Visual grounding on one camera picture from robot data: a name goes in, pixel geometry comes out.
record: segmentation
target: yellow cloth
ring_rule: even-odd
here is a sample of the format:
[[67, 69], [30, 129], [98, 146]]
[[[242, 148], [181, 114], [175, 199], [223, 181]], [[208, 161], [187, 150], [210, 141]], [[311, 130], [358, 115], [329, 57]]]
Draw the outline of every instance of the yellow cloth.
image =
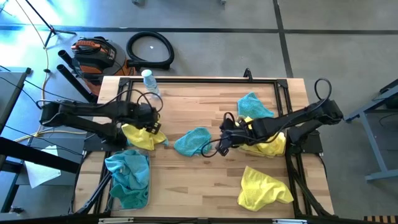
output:
[[[252, 121], [250, 117], [244, 119], [245, 122]], [[286, 145], [286, 138], [284, 133], [279, 133], [278, 137], [270, 142], [270, 143], [259, 143], [253, 146], [248, 146], [244, 144], [240, 146], [238, 149], [245, 153], [254, 156], [267, 156], [267, 157], [274, 157], [274, 156], [282, 156], [285, 152], [285, 145]]]
[[155, 144], [167, 140], [167, 137], [161, 131], [152, 134], [147, 132], [145, 128], [137, 129], [130, 124], [122, 125], [122, 131], [131, 144], [150, 151], [155, 149]]
[[248, 166], [244, 170], [241, 186], [238, 204], [250, 211], [256, 212], [275, 200], [293, 202], [293, 196], [283, 182]]

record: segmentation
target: wooden table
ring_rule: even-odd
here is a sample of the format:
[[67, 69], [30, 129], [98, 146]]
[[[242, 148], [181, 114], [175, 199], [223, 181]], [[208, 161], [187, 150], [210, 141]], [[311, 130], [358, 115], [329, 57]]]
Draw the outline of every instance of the wooden table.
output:
[[[293, 110], [308, 105], [304, 81], [287, 79]], [[118, 92], [119, 77], [105, 77], [99, 94], [99, 103], [114, 98]], [[134, 88], [145, 91], [142, 83]], [[174, 142], [195, 127], [206, 127], [216, 139], [219, 125], [227, 111], [237, 115], [236, 102], [254, 91], [264, 106], [277, 114], [274, 87], [267, 84], [228, 83], [159, 83], [164, 108], [160, 112], [161, 131], [168, 137], [170, 146], [158, 144], [150, 152], [151, 188], [148, 206], [140, 210], [112, 211], [112, 216], [129, 217], [214, 217], [214, 218], [293, 218], [292, 204], [274, 202], [258, 212], [251, 212], [237, 204], [241, 190], [241, 177], [246, 166], [255, 168], [289, 186], [284, 157], [254, 157], [230, 149], [226, 157], [185, 157], [174, 148]], [[136, 101], [137, 94], [132, 94]], [[160, 103], [152, 100], [159, 108]], [[95, 118], [96, 122], [109, 122]], [[303, 166], [308, 188], [324, 208], [333, 213], [330, 193], [321, 161], [314, 155], [303, 154]], [[75, 209], [90, 197], [100, 178], [104, 152], [93, 152], [83, 163], [76, 187]], [[104, 191], [101, 211], [106, 206], [108, 189]], [[298, 190], [300, 208], [302, 194]]]

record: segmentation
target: water bottle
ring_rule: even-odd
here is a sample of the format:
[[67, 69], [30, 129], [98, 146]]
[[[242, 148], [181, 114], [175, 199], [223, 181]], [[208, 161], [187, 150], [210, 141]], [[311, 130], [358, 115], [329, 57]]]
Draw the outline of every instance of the water bottle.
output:
[[155, 77], [152, 75], [152, 71], [148, 69], [144, 70], [141, 72], [141, 75], [144, 77], [144, 84], [147, 90], [160, 95], [159, 87], [157, 86]]

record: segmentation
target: teal towel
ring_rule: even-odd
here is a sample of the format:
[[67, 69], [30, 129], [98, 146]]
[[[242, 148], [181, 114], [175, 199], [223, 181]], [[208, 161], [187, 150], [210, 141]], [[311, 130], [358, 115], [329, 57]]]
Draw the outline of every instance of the teal towel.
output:
[[115, 153], [105, 159], [112, 172], [112, 197], [120, 199], [123, 209], [144, 208], [148, 203], [149, 162], [135, 150]]
[[251, 119], [271, 118], [274, 116], [274, 112], [265, 108], [254, 92], [250, 92], [238, 100], [238, 115], [250, 117]]
[[[194, 154], [200, 154], [200, 149], [206, 143], [209, 143], [211, 134], [206, 128], [195, 128], [182, 136], [174, 144], [174, 149], [177, 150], [181, 155], [193, 156]], [[207, 153], [211, 149], [211, 144], [207, 145], [203, 149], [203, 153]]]

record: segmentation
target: crumpled cloth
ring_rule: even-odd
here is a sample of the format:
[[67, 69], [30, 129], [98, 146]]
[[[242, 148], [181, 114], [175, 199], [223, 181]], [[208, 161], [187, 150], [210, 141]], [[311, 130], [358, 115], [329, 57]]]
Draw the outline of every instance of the crumpled cloth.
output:
[[[244, 119], [245, 122], [252, 121], [250, 117]], [[270, 143], [258, 143], [253, 146], [248, 146], [247, 144], [243, 144], [238, 149], [245, 153], [254, 156], [267, 156], [267, 157], [274, 157], [274, 156], [283, 156], [285, 152], [285, 145], [286, 145], [286, 137], [284, 133], [279, 133], [278, 137], [270, 142]]]
[[250, 92], [238, 100], [238, 115], [248, 116], [252, 119], [271, 118], [274, 116], [274, 112], [265, 108], [254, 92]]
[[112, 172], [112, 197], [120, 199], [123, 209], [144, 208], [149, 194], [148, 157], [136, 150], [126, 150], [105, 159], [105, 164]]
[[146, 131], [145, 128], [137, 129], [133, 125], [124, 124], [122, 125], [123, 134], [127, 137], [128, 144], [153, 151], [155, 144], [163, 143], [166, 146], [169, 145], [169, 140], [165, 134], [159, 131], [157, 134], [152, 134]]
[[[200, 154], [200, 150], [203, 145], [210, 142], [211, 134], [206, 128], [195, 128], [194, 130], [188, 131], [186, 135], [182, 136], [174, 144], [174, 149], [177, 150], [183, 156], [193, 156]], [[208, 144], [203, 149], [203, 153], [206, 154], [211, 149], [211, 144]]]
[[293, 202], [289, 188], [281, 181], [246, 166], [238, 204], [250, 211], [258, 211], [263, 206], [275, 202]]

